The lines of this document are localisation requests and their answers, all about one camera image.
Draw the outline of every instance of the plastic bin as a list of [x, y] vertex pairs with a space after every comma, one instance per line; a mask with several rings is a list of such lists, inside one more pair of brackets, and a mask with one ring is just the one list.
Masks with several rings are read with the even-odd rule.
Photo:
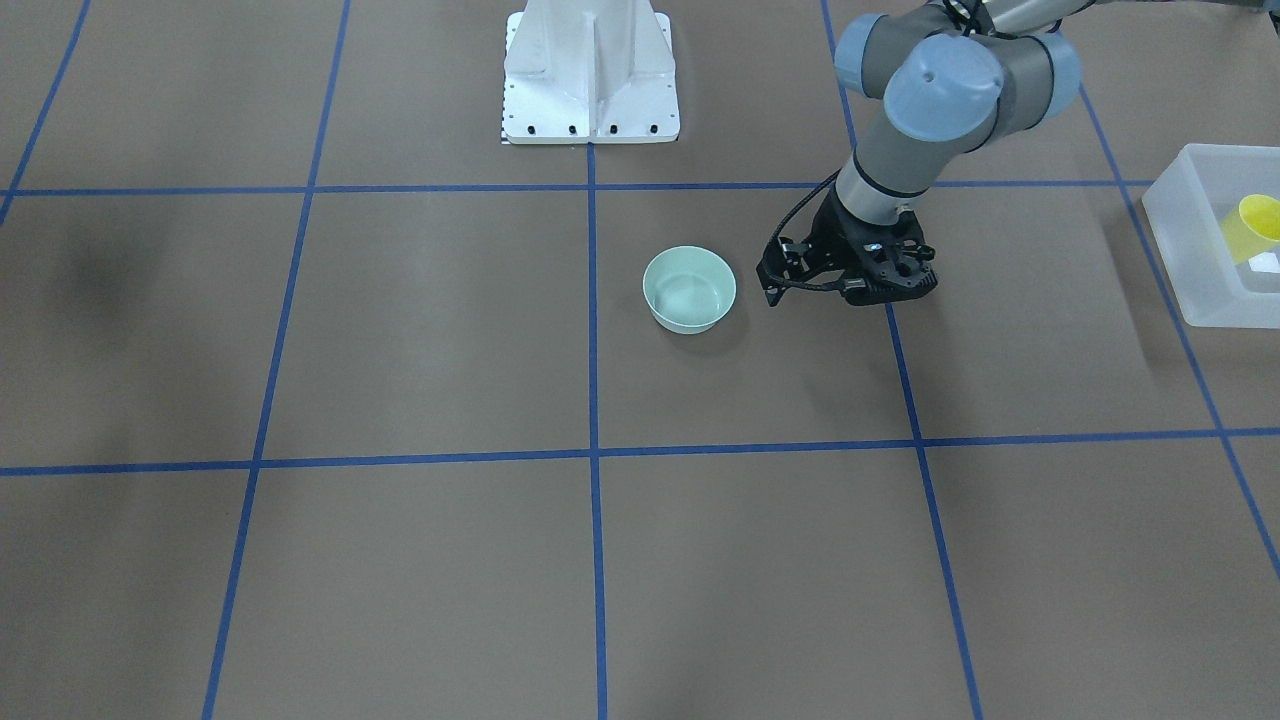
[[1233, 263], [1220, 227], [1253, 193], [1280, 197], [1280, 147], [1188, 145], [1142, 196], [1188, 324], [1280, 329], [1280, 274]]

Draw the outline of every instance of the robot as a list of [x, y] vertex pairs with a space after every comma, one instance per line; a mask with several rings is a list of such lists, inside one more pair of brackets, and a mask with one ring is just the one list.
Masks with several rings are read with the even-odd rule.
[[[1111, 0], [931, 0], [901, 17], [855, 19], [836, 47], [841, 86], [883, 100], [840, 172], [778, 224], [755, 272], [769, 306], [787, 290], [838, 292], [850, 305], [923, 297], [934, 250], [913, 210], [952, 158], [1065, 110], [1080, 59], [1062, 18]], [[1211, 0], [1275, 10], [1277, 0]], [[808, 237], [786, 224], [828, 188]], [[840, 273], [829, 282], [819, 275]]]

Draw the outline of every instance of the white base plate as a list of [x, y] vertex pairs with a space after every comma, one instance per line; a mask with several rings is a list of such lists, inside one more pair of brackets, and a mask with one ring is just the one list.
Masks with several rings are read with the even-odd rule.
[[[524, 13], [507, 18], [507, 50]], [[654, 13], [671, 47], [671, 18]], [[502, 94], [502, 141], [515, 145], [671, 142], [680, 136], [673, 77], [636, 78], [604, 100], [599, 128], [590, 128], [585, 101], [556, 92], [545, 82], [507, 77]]]

